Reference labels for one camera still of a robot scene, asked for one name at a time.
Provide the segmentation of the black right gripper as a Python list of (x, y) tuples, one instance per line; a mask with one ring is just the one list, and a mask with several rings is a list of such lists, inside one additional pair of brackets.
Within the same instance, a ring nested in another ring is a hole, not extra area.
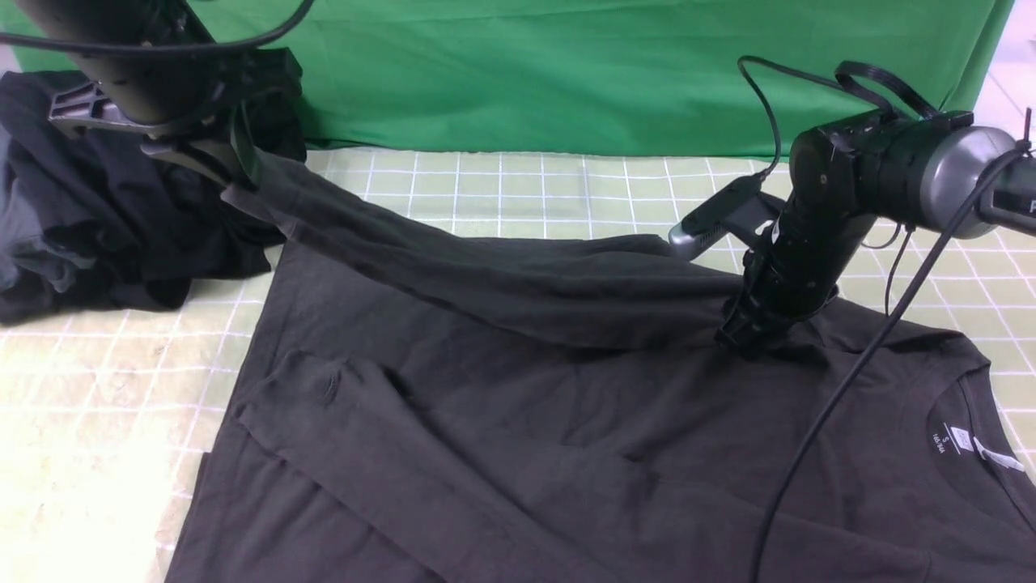
[(724, 304), (724, 321), (715, 342), (738, 355), (757, 355), (770, 341), (787, 336), (839, 292), (836, 279), (792, 282), (770, 276), (741, 276), (741, 289)]

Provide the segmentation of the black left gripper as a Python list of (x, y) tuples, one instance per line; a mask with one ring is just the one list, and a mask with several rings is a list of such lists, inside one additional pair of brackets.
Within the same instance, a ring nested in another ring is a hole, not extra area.
[(68, 135), (122, 130), (162, 138), (162, 161), (222, 187), (254, 191), (261, 161), (246, 121), (222, 121), (252, 97), (298, 96), (301, 66), (289, 49), (215, 57), (78, 57), (89, 83), (55, 95), (49, 121)]

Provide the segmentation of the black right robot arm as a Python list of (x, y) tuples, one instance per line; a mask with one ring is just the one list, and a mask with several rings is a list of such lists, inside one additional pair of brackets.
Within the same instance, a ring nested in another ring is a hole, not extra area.
[(1033, 158), (969, 112), (826, 123), (793, 140), (789, 176), (778, 213), (755, 225), (722, 222), (752, 236), (741, 290), (715, 336), (742, 355), (773, 346), (834, 298), (877, 218), (963, 240), (994, 228), (1034, 233)]

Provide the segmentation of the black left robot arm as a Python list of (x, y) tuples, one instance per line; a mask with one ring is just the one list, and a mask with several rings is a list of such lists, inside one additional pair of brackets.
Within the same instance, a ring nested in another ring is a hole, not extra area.
[(311, 7), (304, 1), (269, 32), (219, 43), (185, 1), (19, 1), (40, 36), (3, 33), (2, 43), (65, 54), (88, 77), (54, 97), (49, 121), (59, 130), (140, 135), (152, 159), (255, 190), (261, 158), (247, 103), (300, 95), (301, 66), (274, 42)]

